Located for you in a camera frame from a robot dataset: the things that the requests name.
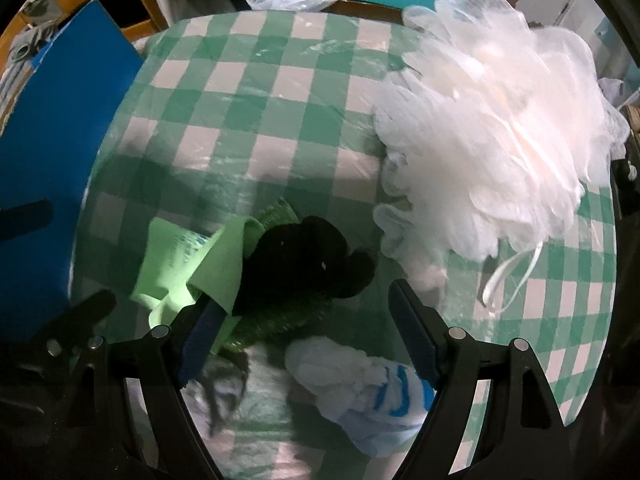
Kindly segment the blue striped white sock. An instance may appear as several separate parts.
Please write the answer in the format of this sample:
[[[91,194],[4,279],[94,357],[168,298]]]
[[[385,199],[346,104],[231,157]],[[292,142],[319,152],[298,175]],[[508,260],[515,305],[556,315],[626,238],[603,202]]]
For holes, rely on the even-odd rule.
[[[435,400],[432,385],[412,367],[328,337],[293,341],[284,362],[322,417],[370,457],[391,456],[414,439]]]

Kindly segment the light green cloth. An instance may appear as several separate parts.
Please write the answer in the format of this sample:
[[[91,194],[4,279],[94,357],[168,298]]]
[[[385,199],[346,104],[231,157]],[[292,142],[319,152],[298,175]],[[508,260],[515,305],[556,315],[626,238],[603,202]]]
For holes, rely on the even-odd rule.
[[[211,354],[217,354],[240,318],[232,313],[243,261],[265,233],[255,218],[231,218],[211,236],[162,218],[150,222],[145,253],[131,299],[149,310],[151,328],[170,324],[180,310],[207,295],[226,312]]]

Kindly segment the green glitter scrub pad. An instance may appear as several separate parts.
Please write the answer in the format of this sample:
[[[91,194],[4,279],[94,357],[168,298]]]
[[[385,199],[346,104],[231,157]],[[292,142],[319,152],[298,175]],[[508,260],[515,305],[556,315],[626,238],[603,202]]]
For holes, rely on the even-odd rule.
[[[266,230],[300,222],[292,206],[283,198],[265,206],[256,219]],[[243,316],[221,348],[240,353],[262,341],[285,344],[290,337],[295,338],[314,330],[326,320],[331,309],[331,300],[314,300],[280,310],[265,308],[259,314]]]

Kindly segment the black soft cloth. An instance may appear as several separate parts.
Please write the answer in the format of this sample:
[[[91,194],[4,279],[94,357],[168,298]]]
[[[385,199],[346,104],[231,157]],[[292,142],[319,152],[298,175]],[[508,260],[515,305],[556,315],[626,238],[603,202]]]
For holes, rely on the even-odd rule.
[[[262,234],[243,261],[232,313],[250,316],[265,308],[352,298],[372,282],[375,270],[375,255],[350,248],[332,223],[309,216]]]

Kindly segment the white mesh bath pouf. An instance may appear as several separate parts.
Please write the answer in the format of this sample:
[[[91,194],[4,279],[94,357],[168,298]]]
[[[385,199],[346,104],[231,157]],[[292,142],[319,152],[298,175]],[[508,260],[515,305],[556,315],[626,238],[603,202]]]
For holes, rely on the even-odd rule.
[[[506,0],[436,0],[407,6],[402,21],[418,42],[373,105],[386,149],[388,202],[373,211],[382,252],[482,262],[507,242],[512,256],[480,292],[501,313],[499,286],[573,227],[585,186],[608,183],[629,126],[576,32],[530,27]]]

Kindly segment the blue-edged cardboard box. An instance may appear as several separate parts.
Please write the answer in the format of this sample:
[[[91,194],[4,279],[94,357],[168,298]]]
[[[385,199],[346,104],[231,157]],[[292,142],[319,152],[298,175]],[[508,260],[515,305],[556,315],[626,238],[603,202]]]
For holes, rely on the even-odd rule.
[[[1,136],[1,207],[48,200],[48,226],[1,243],[1,342],[68,305],[76,226],[96,154],[142,58],[99,1],[50,43]]]

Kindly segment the green checkered tablecloth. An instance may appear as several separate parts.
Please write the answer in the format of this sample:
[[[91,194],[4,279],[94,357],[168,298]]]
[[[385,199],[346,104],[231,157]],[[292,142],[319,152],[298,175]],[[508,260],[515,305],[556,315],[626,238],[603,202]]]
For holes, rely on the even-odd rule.
[[[148,330],[148,311],[130,296],[155,218],[209,234],[286,200],[301,217],[331,221],[352,246],[378,249],[372,210],[384,200],[384,150],[371,98],[415,43],[401,26],[288,12],[206,16],[162,32],[107,131],[77,232],[73,297],[107,288],[118,298],[105,337]],[[492,315],[480,304],[490,263],[381,259],[375,281],[333,308],[326,333],[405,361],[386,299],[390,281],[406,276],[424,304],[473,337],[527,339],[571,422],[608,336],[615,253],[612,192],[591,185],[574,226],[544,246],[529,279],[512,274],[499,289],[509,309]]]

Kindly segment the brown cardboard box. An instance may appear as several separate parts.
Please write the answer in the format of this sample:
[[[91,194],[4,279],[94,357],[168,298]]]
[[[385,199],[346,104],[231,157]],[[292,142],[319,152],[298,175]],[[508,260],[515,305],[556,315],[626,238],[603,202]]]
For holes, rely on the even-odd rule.
[[[337,0],[325,8],[324,12],[392,24],[402,23],[400,9],[357,0]]]

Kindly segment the white plastic bag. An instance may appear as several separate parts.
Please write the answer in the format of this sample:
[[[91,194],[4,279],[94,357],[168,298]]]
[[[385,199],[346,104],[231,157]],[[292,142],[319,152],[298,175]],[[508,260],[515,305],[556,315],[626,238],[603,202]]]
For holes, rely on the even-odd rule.
[[[245,0],[253,11],[321,12],[338,0]]]

